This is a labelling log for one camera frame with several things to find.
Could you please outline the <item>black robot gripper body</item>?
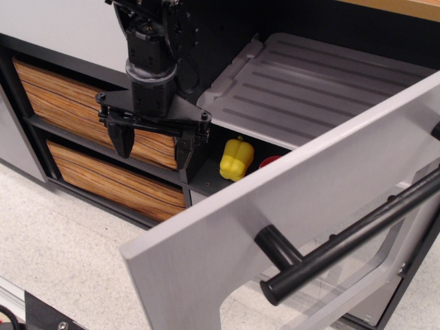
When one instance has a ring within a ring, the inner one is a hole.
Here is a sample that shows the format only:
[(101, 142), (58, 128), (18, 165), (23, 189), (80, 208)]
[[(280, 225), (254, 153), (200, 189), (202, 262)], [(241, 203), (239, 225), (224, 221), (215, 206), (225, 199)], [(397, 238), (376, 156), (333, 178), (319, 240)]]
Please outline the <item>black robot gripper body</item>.
[(131, 120), (134, 132), (138, 129), (177, 138), (183, 131), (193, 130), (199, 143), (208, 141), (212, 116), (177, 95), (177, 64), (155, 72), (128, 60), (126, 73), (130, 89), (96, 94), (98, 117), (104, 126), (111, 115)]

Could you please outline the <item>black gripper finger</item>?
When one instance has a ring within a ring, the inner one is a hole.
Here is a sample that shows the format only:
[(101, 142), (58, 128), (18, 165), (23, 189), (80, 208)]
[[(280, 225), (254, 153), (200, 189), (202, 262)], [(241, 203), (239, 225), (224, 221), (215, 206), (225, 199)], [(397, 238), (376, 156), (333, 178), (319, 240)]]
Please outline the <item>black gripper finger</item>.
[(108, 136), (116, 153), (124, 159), (129, 158), (134, 145), (135, 132), (132, 124), (131, 120), (112, 115), (108, 115), (106, 119)]
[(176, 138), (175, 156), (177, 170), (184, 170), (192, 157), (193, 151), (199, 146), (199, 138), (193, 130), (185, 130)]

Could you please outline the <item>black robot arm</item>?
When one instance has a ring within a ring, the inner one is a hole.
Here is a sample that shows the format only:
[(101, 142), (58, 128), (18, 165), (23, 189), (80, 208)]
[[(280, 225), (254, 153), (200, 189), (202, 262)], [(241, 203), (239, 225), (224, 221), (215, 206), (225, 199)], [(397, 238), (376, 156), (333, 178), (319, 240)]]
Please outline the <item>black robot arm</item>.
[(116, 153), (128, 158), (137, 131), (175, 139), (177, 170), (187, 168), (194, 150), (208, 141), (212, 116), (180, 96), (191, 94), (199, 82), (183, 89), (179, 64), (196, 47), (197, 28), (190, 23), (183, 1), (111, 1), (122, 31), (128, 58), (126, 74), (131, 88), (96, 94), (99, 121), (107, 128)]

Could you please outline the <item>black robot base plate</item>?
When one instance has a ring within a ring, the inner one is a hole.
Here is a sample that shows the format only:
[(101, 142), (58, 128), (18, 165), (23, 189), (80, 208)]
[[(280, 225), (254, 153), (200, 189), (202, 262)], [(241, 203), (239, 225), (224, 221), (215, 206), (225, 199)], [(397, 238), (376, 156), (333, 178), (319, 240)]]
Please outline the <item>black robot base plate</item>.
[(75, 320), (46, 304), (28, 291), (25, 297), (25, 328), (42, 330), (84, 330)]

